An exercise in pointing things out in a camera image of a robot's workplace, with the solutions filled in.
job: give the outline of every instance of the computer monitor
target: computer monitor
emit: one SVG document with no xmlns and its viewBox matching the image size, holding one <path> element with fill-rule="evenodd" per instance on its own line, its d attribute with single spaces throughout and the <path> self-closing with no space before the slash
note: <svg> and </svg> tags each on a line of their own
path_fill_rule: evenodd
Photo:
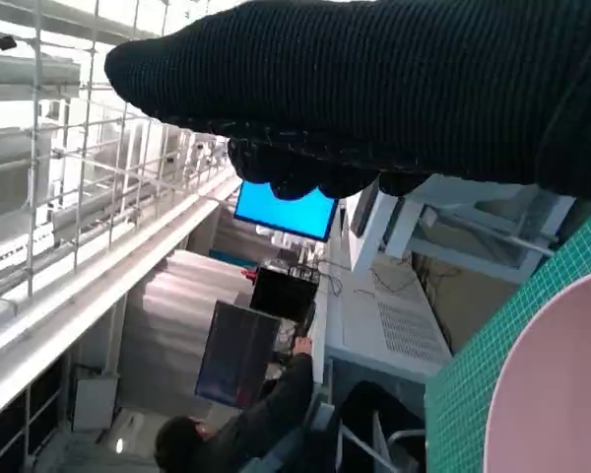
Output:
<svg viewBox="0 0 591 473">
<path fill-rule="evenodd" d="M 280 200 L 270 184 L 244 182 L 240 188 L 234 217 L 289 234 L 327 241 L 337 208 L 319 189 L 298 200 Z"/>
<path fill-rule="evenodd" d="M 306 319 L 318 284 L 260 267 L 249 306 L 254 310 L 301 324 Z"/>
<path fill-rule="evenodd" d="M 217 301 L 195 394 L 244 409 L 257 399 L 280 319 Z"/>
</svg>

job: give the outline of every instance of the green cutting mat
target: green cutting mat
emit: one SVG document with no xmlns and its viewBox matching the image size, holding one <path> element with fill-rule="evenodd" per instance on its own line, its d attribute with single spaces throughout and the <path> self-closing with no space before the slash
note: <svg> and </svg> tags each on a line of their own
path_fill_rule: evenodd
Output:
<svg viewBox="0 0 591 473">
<path fill-rule="evenodd" d="M 591 273 L 591 218 L 427 384 L 428 471 L 479 472 L 501 366 L 532 316 L 565 286 Z"/>
</svg>

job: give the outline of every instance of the blue screen monitor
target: blue screen monitor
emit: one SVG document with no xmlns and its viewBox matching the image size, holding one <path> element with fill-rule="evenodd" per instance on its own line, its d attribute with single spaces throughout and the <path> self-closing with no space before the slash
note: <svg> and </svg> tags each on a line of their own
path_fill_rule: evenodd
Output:
<svg viewBox="0 0 591 473">
<path fill-rule="evenodd" d="M 298 200 L 280 200 L 267 184 L 244 182 L 234 216 L 242 221 L 289 234 L 327 241 L 337 200 L 315 189 Z"/>
</svg>

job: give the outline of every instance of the white beam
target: white beam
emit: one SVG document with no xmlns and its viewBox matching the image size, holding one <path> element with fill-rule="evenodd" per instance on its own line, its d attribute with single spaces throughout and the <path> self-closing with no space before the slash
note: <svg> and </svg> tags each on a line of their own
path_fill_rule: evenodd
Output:
<svg viewBox="0 0 591 473">
<path fill-rule="evenodd" d="M 200 189 L 226 199 L 240 186 L 231 169 Z M 186 198 L 59 290 L 24 311 L 0 337 L 0 410 L 219 205 Z"/>
</svg>

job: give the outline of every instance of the ribbed knit fabric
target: ribbed knit fabric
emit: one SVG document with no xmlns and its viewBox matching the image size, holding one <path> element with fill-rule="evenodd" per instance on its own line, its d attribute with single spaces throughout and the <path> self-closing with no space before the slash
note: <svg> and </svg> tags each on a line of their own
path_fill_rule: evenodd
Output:
<svg viewBox="0 0 591 473">
<path fill-rule="evenodd" d="M 574 94 L 590 58 L 591 0 L 261 0 L 122 44 L 105 71 L 122 98 L 197 131 L 591 197 L 591 156 L 572 154 L 591 147 L 569 141 L 591 121 Z M 558 167 L 557 143 L 571 150 Z"/>
</svg>

